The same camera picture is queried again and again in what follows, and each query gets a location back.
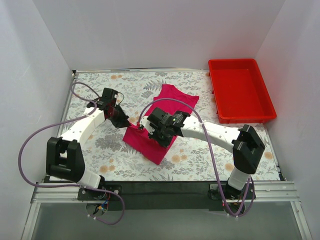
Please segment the magenta t shirt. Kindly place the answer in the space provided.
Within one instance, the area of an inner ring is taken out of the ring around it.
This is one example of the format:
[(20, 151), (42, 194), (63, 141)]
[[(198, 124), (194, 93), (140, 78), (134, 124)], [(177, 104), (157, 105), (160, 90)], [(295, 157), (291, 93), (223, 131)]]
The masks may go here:
[[(155, 108), (160, 108), (171, 115), (177, 111), (190, 114), (192, 110), (187, 105), (194, 108), (199, 96), (188, 95), (178, 90), (174, 85), (163, 84), (160, 94), (153, 99), (162, 100), (153, 103), (145, 113), (146, 116), (150, 115)], [(131, 125), (126, 129), (122, 140), (156, 165), (161, 163), (169, 151), (168, 147), (162, 147), (155, 140), (150, 139), (146, 129), (139, 129), (136, 125)]]

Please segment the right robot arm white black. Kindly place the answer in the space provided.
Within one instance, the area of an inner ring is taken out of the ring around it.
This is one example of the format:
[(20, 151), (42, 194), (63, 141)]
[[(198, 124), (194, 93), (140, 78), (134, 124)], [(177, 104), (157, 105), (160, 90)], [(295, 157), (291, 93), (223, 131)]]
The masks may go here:
[(200, 121), (187, 112), (169, 114), (156, 107), (139, 120), (148, 137), (167, 148), (174, 137), (193, 138), (221, 147), (233, 155), (234, 168), (223, 187), (227, 199), (237, 199), (245, 192), (245, 184), (257, 171), (265, 145), (256, 130), (248, 124), (241, 128), (226, 127)]

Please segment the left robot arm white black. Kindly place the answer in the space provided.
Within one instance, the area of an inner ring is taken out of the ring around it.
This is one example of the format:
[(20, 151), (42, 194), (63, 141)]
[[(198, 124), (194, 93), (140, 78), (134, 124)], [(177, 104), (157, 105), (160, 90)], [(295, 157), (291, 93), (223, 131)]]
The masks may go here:
[(46, 173), (49, 176), (89, 187), (89, 194), (95, 200), (106, 196), (106, 187), (101, 184), (102, 177), (86, 168), (82, 148), (96, 128), (106, 120), (119, 128), (131, 124), (129, 117), (117, 103), (121, 93), (104, 88), (102, 96), (86, 105), (83, 118), (77, 120), (59, 137), (51, 137), (46, 147)]

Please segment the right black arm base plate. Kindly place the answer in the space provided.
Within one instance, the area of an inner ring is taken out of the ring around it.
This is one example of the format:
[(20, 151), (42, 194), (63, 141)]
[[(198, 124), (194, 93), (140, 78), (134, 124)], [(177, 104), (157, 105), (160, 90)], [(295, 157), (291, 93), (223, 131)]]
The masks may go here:
[[(223, 190), (223, 194), (227, 200), (236, 200), (236, 199), (242, 200), (244, 199), (246, 184), (244, 185), (242, 190), (237, 190), (229, 186), (227, 182), (222, 182), (221, 189)], [(213, 183), (209, 185), (208, 197), (212, 200), (222, 200), (221, 191), (217, 183)], [(255, 199), (256, 194), (255, 194), (255, 191), (253, 190), (253, 184), (250, 183), (245, 199), (251, 200), (252, 198)]]

